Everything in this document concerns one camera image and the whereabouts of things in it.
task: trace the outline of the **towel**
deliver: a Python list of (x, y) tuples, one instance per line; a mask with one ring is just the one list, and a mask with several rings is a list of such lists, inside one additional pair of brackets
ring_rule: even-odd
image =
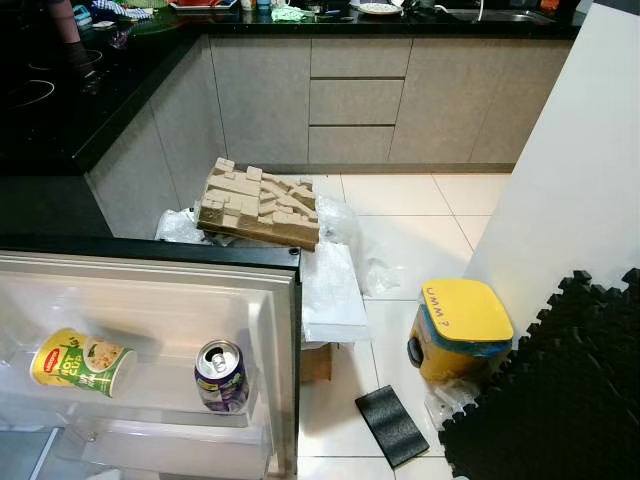
[(151, 14), (142, 8), (124, 8), (111, 0), (93, 0), (91, 6), (97, 10), (109, 10), (116, 15), (136, 20), (151, 18)]
[(299, 22), (304, 17), (312, 17), (315, 14), (308, 10), (302, 10), (298, 7), (290, 7), (283, 5), (271, 10), (271, 20), (274, 22)]

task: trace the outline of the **plastic bin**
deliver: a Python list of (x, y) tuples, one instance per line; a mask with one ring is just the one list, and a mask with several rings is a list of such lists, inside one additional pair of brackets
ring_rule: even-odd
[(422, 286), (407, 351), (426, 380), (446, 381), (485, 365), (511, 348), (513, 328), (484, 283), (442, 279)]

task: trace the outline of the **plate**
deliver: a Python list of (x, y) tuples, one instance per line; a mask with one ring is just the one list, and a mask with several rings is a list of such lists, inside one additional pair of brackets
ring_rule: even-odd
[(388, 3), (361, 3), (358, 10), (369, 15), (396, 15), (402, 12), (400, 7)]
[(235, 5), (238, 0), (222, 0), (221, 3), (215, 7), (209, 5), (178, 5), (177, 3), (170, 3), (169, 6), (178, 12), (193, 12), (197, 10), (229, 10)]

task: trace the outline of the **refrigerator door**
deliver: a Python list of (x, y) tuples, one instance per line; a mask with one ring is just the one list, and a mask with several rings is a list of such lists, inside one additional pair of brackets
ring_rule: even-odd
[[(86, 478), (114, 467), (133, 472), (130, 478), (258, 479), (267, 468), (292, 474), (299, 253), (0, 238), (0, 431), (58, 428), (29, 478)], [(137, 352), (118, 395), (30, 378), (43, 340), (67, 327)], [(250, 394), (236, 414), (207, 410), (195, 385), (195, 357), (212, 339), (243, 353)]]

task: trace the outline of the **white floor tile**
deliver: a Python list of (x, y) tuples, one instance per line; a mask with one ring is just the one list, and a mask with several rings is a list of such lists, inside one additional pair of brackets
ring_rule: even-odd
[(434, 175), (454, 215), (491, 215), (509, 174)]
[(384, 458), (298, 458), (298, 480), (394, 480)]
[(400, 402), (427, 439), (430, 448), (422, 456), (444, 455), (437, 431), (424, 406), (427, 383), (407, 356), (407, 341), (418, 303), (367, 301), (365, 308), (380, 386), (393, 387)]
[(370, 342), (332, 346), (331, 381), (300, 387), (298, 455), (382, 457), (355, 399), (378, 388)]
[(461, 215), (457, 216), (456, 220), (458, 220), (460, 228), (462, 228), (462, 231), (464, 232), (464, 236), (469, 240), (471, 248), (475, 250), (482, 234), (484, 233), (484, 229), (487, 228), (487, 223), (491, 220), (491, 217), (484, 215)]
[(431, 175), (342, 175), (345, 199), (359, 215), (450, 215)]
[(313, 181), (313, 191), (316, 194), (325, 195), (335, 200), (344, 202), (342, 181), (340, 175), (278, 175), (282, 178), (297, 180), (300, 177), (310, 178)]
[(363, 216), (359, 221), (367, 258), (382, 260), (399, 283), (372, 298), (417, 298), (427, 280), (461, 277), (471, 258), (453, 216)]
[(444, 458), (414, 458), (396, 469), (396, 480), (451, 480), (451, 467)]

